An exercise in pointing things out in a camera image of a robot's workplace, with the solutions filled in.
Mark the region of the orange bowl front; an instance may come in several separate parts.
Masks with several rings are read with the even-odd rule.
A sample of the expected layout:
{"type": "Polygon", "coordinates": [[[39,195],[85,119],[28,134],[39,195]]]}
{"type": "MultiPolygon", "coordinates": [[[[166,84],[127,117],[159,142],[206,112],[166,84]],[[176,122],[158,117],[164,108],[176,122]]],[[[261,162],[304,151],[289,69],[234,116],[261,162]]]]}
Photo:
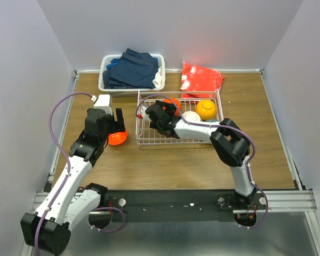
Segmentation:
{"type": "Polygon", "coordinates": [[[171,105],[175,105],[175,115],[176,116],[180,116],[181,113],[181,103],[175,99],[175,98],[171,98],[171,99],[164,99],[163,102],[171,104],[171,105]]]}

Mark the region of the white blue patterned bowl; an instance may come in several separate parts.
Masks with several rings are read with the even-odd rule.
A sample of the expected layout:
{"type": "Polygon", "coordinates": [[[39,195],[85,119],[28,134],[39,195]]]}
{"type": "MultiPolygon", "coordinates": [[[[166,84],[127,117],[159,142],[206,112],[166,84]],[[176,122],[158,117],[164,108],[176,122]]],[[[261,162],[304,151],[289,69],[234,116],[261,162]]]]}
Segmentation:
{"type": "Polygon", "coordinates": [[[201,122],[201,117],[194,111],[186,111],[182,114],[183,118],[189,122],[201,122]]]}

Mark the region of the yellow orange bowl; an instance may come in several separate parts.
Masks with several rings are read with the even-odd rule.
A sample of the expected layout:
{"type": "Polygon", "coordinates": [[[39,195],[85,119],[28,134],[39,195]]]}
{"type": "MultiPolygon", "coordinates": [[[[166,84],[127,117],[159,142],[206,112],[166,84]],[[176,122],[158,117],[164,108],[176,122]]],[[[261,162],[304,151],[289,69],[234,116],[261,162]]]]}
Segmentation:
{"type": "Polygon", "coordinates": [[[210,120],[216,117],[217,107],[211,100],[201,100],[196,104],[195,112],[202,120],[210,120]]]}

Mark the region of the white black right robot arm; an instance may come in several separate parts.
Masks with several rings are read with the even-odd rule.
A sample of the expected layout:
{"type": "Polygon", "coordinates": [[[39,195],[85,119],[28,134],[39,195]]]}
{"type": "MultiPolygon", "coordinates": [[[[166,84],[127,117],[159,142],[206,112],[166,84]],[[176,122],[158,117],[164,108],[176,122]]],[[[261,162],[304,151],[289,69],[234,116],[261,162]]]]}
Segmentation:
{"type": "Polygon", "coordinates": [[[189,121],[177,116],[177,106],[155,101],[143,105],[140,115],[150,121],[150,128],[167,138],[194,139],[211,143],[220,160],[230,167],[235,184],[235,204],[246,209],[254,203],[255,182],[250,171],[253,141],[229,118],[222,122],[189,121]]]}

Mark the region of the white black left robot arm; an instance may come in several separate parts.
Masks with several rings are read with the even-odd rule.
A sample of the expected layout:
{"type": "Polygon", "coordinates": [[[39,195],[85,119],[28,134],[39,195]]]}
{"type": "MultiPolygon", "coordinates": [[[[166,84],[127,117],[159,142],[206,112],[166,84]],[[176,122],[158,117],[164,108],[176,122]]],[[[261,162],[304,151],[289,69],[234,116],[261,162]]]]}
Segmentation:
{"type": "Polygon", "coordinates": [[[95,183],[87,185],[79,198],[74,197],[103,153],[109,136],[120,131],[125,131],[121,108],[116,108],[115,114],[103,109],[87,110],[85,128],[72,144],[61,176],[34,213],[25,213],[21,218],[25,243],[33,246],[37,255],[41,251],[61,255],[71,231],[90,211],[105,211],[110,218],[114,212],[122,212],[112,206],[108,189],[95,183]]]}

